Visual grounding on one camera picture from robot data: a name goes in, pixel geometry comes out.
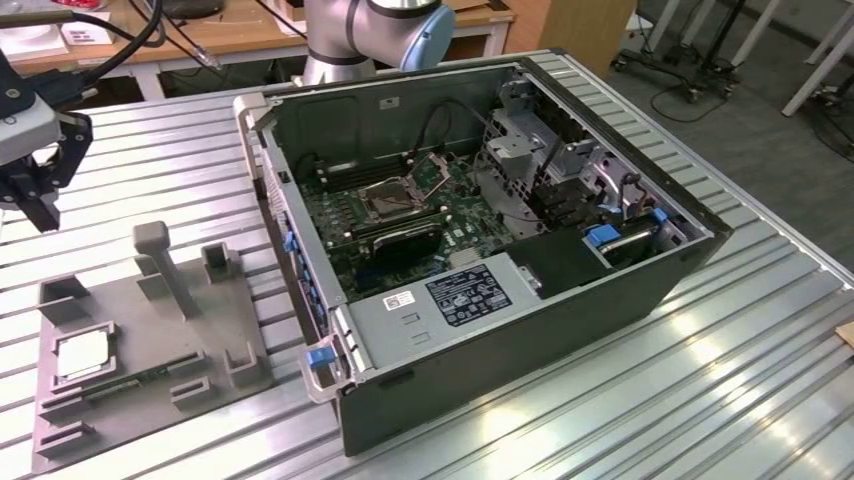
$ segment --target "green circuit board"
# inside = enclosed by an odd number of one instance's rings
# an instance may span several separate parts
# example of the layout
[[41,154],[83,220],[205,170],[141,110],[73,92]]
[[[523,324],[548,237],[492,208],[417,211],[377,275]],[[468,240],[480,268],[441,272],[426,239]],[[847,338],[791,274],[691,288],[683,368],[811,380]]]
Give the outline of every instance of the green circuit board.
[[[449,179],[425,199],[421,206],[424,216],[394,224],[382,231],[388,233],[425,224],[441,225],[438,249],[404,269],[365,266],[369,256],[365,249],[369,249],[376,235],[354,236],[356,239],[352,235],[360,229],[377,226],[376,214],[372,216],[365,205],[364,192],[353,189],[328,193],[316,183],[306,183],[300,187],[308,213],[350,302],[450,270],[448,257],[453,253],[474,249],[480,257],[485,258],[513,241],[494,210],[480,195],[472,194],[476,190],[468,171],[469,166],[464,162],[448,162]],[[412,182],[422,195],[438,184],[441,178],[438,167],[430,162],[413,170]]]

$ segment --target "power supply label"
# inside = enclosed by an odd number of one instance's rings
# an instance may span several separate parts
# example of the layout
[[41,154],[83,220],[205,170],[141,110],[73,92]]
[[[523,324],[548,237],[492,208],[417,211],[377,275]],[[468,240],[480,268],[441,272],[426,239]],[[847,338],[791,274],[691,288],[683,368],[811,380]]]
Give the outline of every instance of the power supply label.
[[512,305],[485,265],[429,282],[426,291],[452,327],[465,325]]

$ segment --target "slotted metal surface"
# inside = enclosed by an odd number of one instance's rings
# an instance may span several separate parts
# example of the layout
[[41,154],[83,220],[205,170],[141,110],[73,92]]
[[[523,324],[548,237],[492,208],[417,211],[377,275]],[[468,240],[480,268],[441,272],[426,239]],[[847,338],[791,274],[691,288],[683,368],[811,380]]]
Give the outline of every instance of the slotted metal surface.
[[129,227],[172,255],[240,251],[277,386],[57,478],[848,478],[851,274],[571,59],[533,60],[736,229],[652,314],[357,458],[305,396],[292,317],[240,158],[234,92],[90,112],[97,141],[58,200],[61,232],[0,216],[0,479],[29,476],[39,279],[134,273]]

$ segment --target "motherboard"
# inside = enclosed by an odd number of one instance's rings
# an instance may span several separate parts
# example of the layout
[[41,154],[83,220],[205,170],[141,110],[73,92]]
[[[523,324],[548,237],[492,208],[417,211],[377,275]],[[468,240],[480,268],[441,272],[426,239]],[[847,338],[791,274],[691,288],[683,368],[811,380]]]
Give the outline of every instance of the motherboard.
[[429,153],[405,170],[342,190],[321,176],[300,184],[350,302],[458,268],[513,241],[466,158]]

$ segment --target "cpu socket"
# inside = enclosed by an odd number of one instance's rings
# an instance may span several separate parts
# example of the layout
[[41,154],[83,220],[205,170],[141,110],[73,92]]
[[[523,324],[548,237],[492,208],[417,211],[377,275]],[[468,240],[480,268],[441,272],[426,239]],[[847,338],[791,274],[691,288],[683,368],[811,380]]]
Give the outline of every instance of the cpu socket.
[[410,215],[422,208],[417,191],[400,177],[389,178],[358,190],[358,198],[373,222]]

